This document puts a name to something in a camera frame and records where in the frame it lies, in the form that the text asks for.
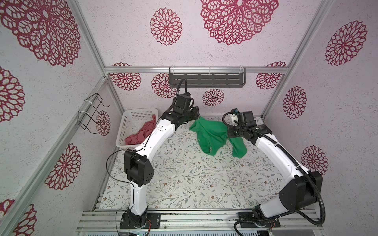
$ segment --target white plastic basket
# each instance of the white plastic basket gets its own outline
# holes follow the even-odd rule
[[[132,109],[123,112],[121,124],[118,130],[116,146],[119,148],[139,146],[139,144],[126,145],[125,138],[131,134],[136,134],[144,123],[152,120],[152,115],[156,115],[156,120],[159,118],[158,110],[156,108]]]

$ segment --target pink wall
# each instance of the pink wall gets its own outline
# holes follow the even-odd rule
[[[108,66],[286,66],[319,2],[79,0]],[[154,107],[162,113],[169,107],[172,94],[157,94],[152,87],[156,75],[111,76],[125,109]],[[214,90],[189,92],[201,115],[224,114],[236,104],[260,115],[275,84],[264,87],[256,78],[247,74],[244,88],[217,89],[215,98]],[[163,87],[167,81],[164,76],[154,86]]]
[[[266,118],[288,151],[324,173],[330,236],[378,230],[377,11],[374,0],[336,1]]]
[[[239,1],[241,7],[237,2],[79,0],[109,66],[116,62],[133,66],[266,66],[288,62],[320,0],[243,0]],[[260,14],[252,15],[251,9]],[[208,19],[212,14],[218,17]],[[159,30],[171,22],[172,30]],[[167,37],[160,37],[160,33],[167,33]]]
[[[0,1],[0,223],[102,77],[64,0],[23,3]],[[121,119],[107,87],[101,133],[79,128],[12,235],[73,235],[92,209]]]

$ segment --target floral table surface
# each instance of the floral table surface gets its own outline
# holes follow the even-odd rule
[[[284,186],[281,174],[251,142],[244,140],[248,152],[241,159],[232,156],[229,141],[210,156],[189,131],[191,124],[180,126],[155,154],[155,173],[147,186],[149,208],[251,208],[278,195]],[[118,153],[111,174],[127,181],[123,153]],[[129,199],[129,184],[110,178],[99,208],[128,208]]]

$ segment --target red mandala print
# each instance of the red mandala print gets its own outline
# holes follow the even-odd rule
[[[283,110],[290,119],[298,118],[305,111],[306,93],[299,86],[294,86],[286,93],[283,100]]]
[[[78,57],[80,34],[66,1],[0,0],[0,16],[38,59],[65,67]]]
[[[225,95],[223,92],[219,89],[212,88],[207,90],[203,96],[202,101],[208,106],[216,106],[219,105],[223,99],[225,98]]]
[[[0,67],[0,123],[17,116],[25,104],[19,80]]]
[[[110,118],[106,111],[100,111],[96,118],[96,128],[101,136],[106,136],[110,130]]]
[[[150,20],[153,37],[162,45],[171,45],[181,36],[180,18],[171,9],[160,8],[155,11]]]
[[[302,164],[310,171],[325,174],[328,170],[328,159],[323,150],[316,146],[308,146],[302,152]]]
[[[0,220],[3,218],[5,213],[8,211],[9,207],[14,203],[14,200],[7,199],[4,202],[0,203]]]
[[[169,74],[160,73],[155,75],[151,82],[152,90],[160,97],[173,97],[176,94],[176,89],[169,86]]]
[[[285,62],[273,62],[268,66],[287,66]],[[256,84],[259,88],[270,89],[274,88],[280,80],[282,74],[280,73],[259,73],[256,77]]]
[[[343,25],[332,35],[325,49],[325,59],[328,64],[342,65],[355,57],[366,40],[366,25],[360,21]]]
[[[278,0],[201,0],[201,16],[210,37],[219,43],[241,44],[271,20]]]
[[[13,230],[13,236],[30,236],[34,232],[34,226],[37,223],[37,211],[34,209],[34,204],[30,204],[28,211],[22,216],[21,221]]]
[[[126,63],[115,63],[112,66],[130,66]],[[115,85],[124,90],[134,90],[141,85],[141,77],[139,73],[112,73],[109,74]]]
[[[77,147],[70,143],[48,175],[45,184],[49,188],[63,190],[73,183],[80,170],[80,165],[80,152]]]

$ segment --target red cloth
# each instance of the red cloth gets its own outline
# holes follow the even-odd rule
[[[141,144],[155,129],[156,115],[152,115],[152,120],[144,123],[143,127],[136,134],[125,138],[126,145]]]

